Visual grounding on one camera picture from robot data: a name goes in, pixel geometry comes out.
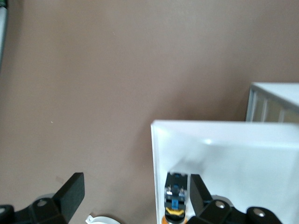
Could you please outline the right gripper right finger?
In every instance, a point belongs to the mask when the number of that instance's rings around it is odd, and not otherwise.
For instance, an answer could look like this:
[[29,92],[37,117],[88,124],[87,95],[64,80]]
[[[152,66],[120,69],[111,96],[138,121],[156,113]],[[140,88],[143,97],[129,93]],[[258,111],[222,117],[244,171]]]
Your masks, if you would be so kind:
[[213,200],[200,175],[191,174],[190,200],[196,216]]

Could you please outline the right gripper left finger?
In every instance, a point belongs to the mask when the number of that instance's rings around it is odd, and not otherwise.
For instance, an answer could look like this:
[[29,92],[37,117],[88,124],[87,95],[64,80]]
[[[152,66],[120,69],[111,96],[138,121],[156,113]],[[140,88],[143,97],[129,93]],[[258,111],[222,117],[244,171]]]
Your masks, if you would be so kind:
[[54,195],[60,213],[69,222],[84,199],[84,173],[74,173]]

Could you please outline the white plastic drawer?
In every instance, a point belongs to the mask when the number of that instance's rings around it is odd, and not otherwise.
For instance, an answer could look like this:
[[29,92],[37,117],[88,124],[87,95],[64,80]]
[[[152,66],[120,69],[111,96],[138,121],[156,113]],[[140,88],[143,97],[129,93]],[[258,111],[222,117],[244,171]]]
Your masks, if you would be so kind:
[[158,224],[168,172],[199,174],[241,212],[264,207],[299,224],[299,124],[156,120],[151,137]]
[[281,111],[281,105],[272,99],[268,99],[267,102],[267,122],[278,122]]
[[262,122],[264,120],[266,98],[263,94],[256,92],[254,102],[253,121]]

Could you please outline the white drawer cabinet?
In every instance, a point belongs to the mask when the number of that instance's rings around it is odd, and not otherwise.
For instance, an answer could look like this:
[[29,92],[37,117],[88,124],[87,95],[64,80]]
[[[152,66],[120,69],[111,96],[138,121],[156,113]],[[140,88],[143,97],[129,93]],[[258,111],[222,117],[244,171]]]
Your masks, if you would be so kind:
[[299,83],[252,83],[249,89],[245,117],[247,122],[254,122],[253,112],[256,92],[263,94],[266,98],[264,120],[262,122],[267,122],[267,102],[268,99],[272,99],[281,105],[278,123],[299,124]]

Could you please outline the white curved plastic arc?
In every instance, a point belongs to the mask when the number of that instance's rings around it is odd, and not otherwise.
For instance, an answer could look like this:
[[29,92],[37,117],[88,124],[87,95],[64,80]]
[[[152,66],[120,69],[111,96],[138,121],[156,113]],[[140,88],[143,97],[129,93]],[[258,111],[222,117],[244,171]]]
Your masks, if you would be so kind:
[[93,217],[92,215],[89,215],[86,220],[86,224],[121,224],[117,220],[111,218],[111,217],[106,217],[106,216],[96,216]]

